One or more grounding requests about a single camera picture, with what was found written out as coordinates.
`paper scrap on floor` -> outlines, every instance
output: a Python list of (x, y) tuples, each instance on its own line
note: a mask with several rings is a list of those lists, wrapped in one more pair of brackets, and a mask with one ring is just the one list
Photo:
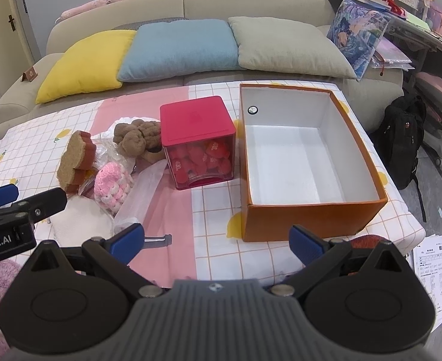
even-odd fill
[(432, 332), (442, 323), (442, 236), (425, 238), (413, 250), (414, 271), (436, 309)]

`sofa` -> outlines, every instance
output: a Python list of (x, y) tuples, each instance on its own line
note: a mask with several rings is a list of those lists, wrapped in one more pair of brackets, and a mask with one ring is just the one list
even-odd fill
[(336, 84), (366, 131), (376, 129), (385, 107), (403, 95), (403, 71), (368, 68), (361, 81), (326, 76), (256, 70), (216, 71), (143, 83), (124, 83), (121, 88), (88, 94), (70, 95), (44, 104), (36, 104), (39, 88), (55, 63), (76, 42), (95, 33), (124, 24), (167, 17), (221, 19), (228, 17), (277, 17), (309, 23), (327, 34), (335, 16), (328, 0), (122, 0), (70, 17), (52, 29), (46, 55), (35, 65), (38, 76), (32, 81), (19, 78), (0, 98), (0, 139), (13, 126), (42, 115), (109, 97), (171, 88), (183, 85), (241, 80), (308, 80)]

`pink plush toy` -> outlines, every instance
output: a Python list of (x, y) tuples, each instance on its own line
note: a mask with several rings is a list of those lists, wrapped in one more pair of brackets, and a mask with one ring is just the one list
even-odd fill
[(116, 214), (133, 187), (134, 181), (123, 165), (108, 162), (96, 175), (94, 200), (100, 207)]
[(88, 3), (85, 3), (83, 5), (80, 5), (79, 7), (68, 9), (64, 12), (62, 12), (61, 16), (57, 18), (56, 24), (59, 22), (68, 19), (69, 17), (73, 17), (75, 15), (78, 15), (82, 12), (90, 11), (91, 9), (102, 7), (103, 5), (115, 3), (117, 1), (121, 0), (93, 0), (89, 1)]

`blue anime print bag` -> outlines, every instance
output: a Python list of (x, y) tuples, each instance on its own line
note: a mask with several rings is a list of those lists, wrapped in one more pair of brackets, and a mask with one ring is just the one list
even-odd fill
[(389, 21), (387, 15), (352, 0), (343, 0), (338, 8), (327, 37), (351, 64), (358, 81), (368, 68)]

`red lid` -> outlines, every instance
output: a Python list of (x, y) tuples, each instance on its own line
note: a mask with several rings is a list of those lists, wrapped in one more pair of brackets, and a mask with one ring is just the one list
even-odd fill
[(163, 104), (160, 113), (164, 147), (236, 133), (220, 96)]

